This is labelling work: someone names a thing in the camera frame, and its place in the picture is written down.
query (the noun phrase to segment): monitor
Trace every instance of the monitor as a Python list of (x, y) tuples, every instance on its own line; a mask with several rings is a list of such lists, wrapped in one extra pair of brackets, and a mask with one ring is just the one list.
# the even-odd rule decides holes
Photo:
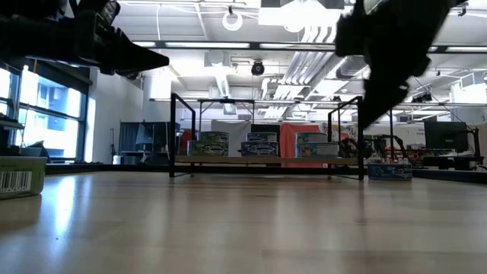
[(137, 145), (152, 145), (154, 140), (154, 124), (153, 123), (139, 123), (137, 131)]
[(426, 148), (469, 150), (466, 124), (463, 122), (425, 122)]

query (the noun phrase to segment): fluorescent light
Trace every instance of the fluorescent light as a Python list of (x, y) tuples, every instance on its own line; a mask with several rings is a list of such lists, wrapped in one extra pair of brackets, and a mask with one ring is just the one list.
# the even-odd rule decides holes
[[(170, 99), (160, 99), (160, 98), (151, 98), (152, 101), (154, 102), (170, 102)], [(198, 102), (197, 99), (184, 99), (183, 100), (187, 103), (194, 103), (194, 102)]]
[(154, 47), (155, 46), (155, 42), (136, 41), (133, 43), (137, 46), (143, 46), (143, 47)]
[(191, 5), (199, 4), (204, 6), (225, 6), (225, 5), (233, 5), (238, 7), (246, 7), (245, 2), (230, 2), (230, 1), (191, 1), (191, 0), (170, 0), (170, 1), (150, 1), (150, 0), (118, 0), (120, 4), (125, 5)]
[(323, 50), (335, 51), (331, 43), (261, 43), (260, 49)]
[(295, 104), (295, 101), (289, 100), (256, 100), (256, 103), (261, 104)]
[(301, 101), (302, 104), (322, 104), (322, 105), (338, 105), (344, 102), (332, 102), (332, 101)]
[(487, 107), (487, 104), (463, 104), (463, 103), (402, 103), (398, 106), (408, 106), (408, 107)]
[(219, 48), (219, 49), (248, 49), (249, 43), (201, 43), (201, 42), (166, 42), (167, 48)]
[(449, 46), (447, 52), (487, 53), (487, 46)]

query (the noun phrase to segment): window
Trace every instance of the window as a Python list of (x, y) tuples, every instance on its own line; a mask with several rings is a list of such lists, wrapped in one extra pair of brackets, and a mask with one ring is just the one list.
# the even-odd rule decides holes
[(9, 94), (10, 94), (10, 72), (7, 72), (6, 70), (0, 68), (0, 97), (8, 98)]
[(81, 105), (86, 95), (27, 70), (22, 71), (18, 130), (14, 143), (21, 147), (43, 142), (51, 158), (80, 158), (78, 135), (83, 132)]
[(21, 84), (21, 103), (54, 110), (78, 117), (81, 93), (32, 72), (24, 72)]
[(7, 115), (7, 103), (0, 102), (0, 113), (3, 113), (4, 115)]
[(44, 141), (50, 157), (76, 157), (78, 121), (22, 108), (19, 111), (19, 123), (25, 125), (25, 130), (24, 134), (18, 130), (16, 145), (32, 145)]

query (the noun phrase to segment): wooden shelf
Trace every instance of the wooden shelf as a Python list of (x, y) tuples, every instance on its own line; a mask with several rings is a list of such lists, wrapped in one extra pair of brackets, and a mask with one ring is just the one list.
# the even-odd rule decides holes
[(358, 164), (356, 158), (271, 158), (271, 157), (213, 157), (176, 156), (178, 163), (209, 164)]

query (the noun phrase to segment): desk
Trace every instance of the desk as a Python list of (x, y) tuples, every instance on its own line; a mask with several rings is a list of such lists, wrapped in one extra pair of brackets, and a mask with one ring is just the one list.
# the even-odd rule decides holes
[(424, 166), (434, 166), (441, 170), (454, 167), (455, 170), (470, 170), (470, 163), (483, 161), (484, 157), (458, 156), (458, 157), (424, 157)]
[(122, 164), (137, 164), (140, 162), (140, 159), (144, 159), (145, 157), (150, 161), (151, 164), (168, 164), (169, 157), (167, 152), (152, 152), (152, 151), (121, 151), (120, 156), (124, 158), (127, 157), (135, 157), (134, 158), (127, 158), (122, 161)]

